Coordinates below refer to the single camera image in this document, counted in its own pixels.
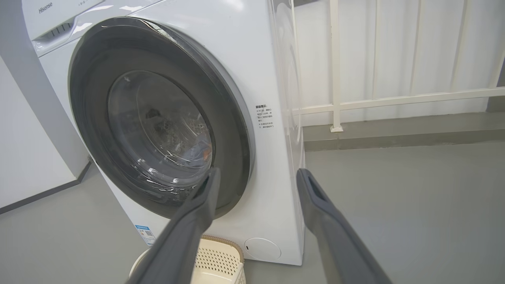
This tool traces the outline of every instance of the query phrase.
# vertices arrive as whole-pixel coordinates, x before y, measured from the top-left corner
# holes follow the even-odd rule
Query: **white railing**
[[[393,106],[393,105],[403,105],[403,104],[415,104],[415,103],[426,103],[426,102],[437,102],[437,101],[450,101],[450,100],[460,100],[460,99],[472,99],[472,98],[483,98],[483,97],[495,97],[495,96],[505,96],[505,87],[496,87],[500,71],[503,65],[503,60],[505,58],[505,44],[502,42],[501,47],[502,54],[501,59],[496,63],[496,67],[492,73],[492,78],[489,83],[488,88],[484,89],[471,89],[463,91],[455,91],[455,78],[458,76],[460,70],[461,61],[461,46],[465,43],[465,37],[467,36],[467,18],[468,18],[468,2],[470,0],[464,0],[463,4],[463,14],[461,17],[460,30],[458,35],[458,43],[456,49],[456,55],[454,57],[454,64],[452,67],[452,74],[450,79],[450,90],[448,92],[438,92],[438,93],[426,93],[426,94],[413,94],[415,88],[415,78],[416,78],[416,66],[419,62],[419,41],[420,41],[420,27],[423,21],[423,0],[419,0],[418,12],[417,12],[417,26],[416,26],[416,40],[414,43],[414,56],[413,64],[410,75],[410,92],[408,96],[401,97],[390,97],[390,98],[376,98],[377,91],[377,54],[380,34],[378,33],[378,26],[380,23],[380,13],[379,9],[381,7],[381,0],[376,0],[376,13],[375,13],[375,50],[374,50],[374,63],[373,63],[373,79],[372,79],[372,99],[363,101],[353,101],[353,102],[341,102],[340,101],[340,43],[339,43],[339,20],[338,20],[338,0],[330,0],[330,19],[331,19],[331,61],[332,61],[332,94],[333,103],[320,106],[304,107],[299,110],[300,114],[312,114],[312,113],[322,113],[322,112],[333,112],[333,125],[331,127],[331,132],[340,132],[342,127],[340,125],[340,111],[352,110],[352,109],[362,109],[362,108],[372,108],[372,107],[382,107],[382,106]]]

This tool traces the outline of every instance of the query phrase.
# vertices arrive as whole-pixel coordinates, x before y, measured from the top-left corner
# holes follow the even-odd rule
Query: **gray floor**
[[[307,167],[394,283],[502,283],[505,144],[307,153]],[[122,283],[147,248],[95,167],[83,184],[0,215],[1,283]],[[246,261],[248,283],[324,283]]]

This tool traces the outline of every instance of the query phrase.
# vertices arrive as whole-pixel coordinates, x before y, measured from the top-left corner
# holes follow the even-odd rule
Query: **white washing machine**
[[[148,245],[219,167],[206,234],[249,259],[301,265],[290,0],[23,0],[23,13],[63,107]]]

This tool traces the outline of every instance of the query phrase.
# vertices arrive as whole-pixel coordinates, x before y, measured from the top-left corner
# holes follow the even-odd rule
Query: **round black door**
[[[215,217],[238,202],[254,161],[253,128],[237,86],[201,45],[143,19],[108,19],[80,39],[69,79],[86,146],[131,199],[171,218],[219,167]]]

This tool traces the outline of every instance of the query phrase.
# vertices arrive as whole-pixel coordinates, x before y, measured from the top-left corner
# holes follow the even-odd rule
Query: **laundry basket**
[[[142,253],[130,270],[130,276],[147,251]],[[191,284],[245,284],[244,256],[234,242],[214,236],[201,236],[194,262]]]

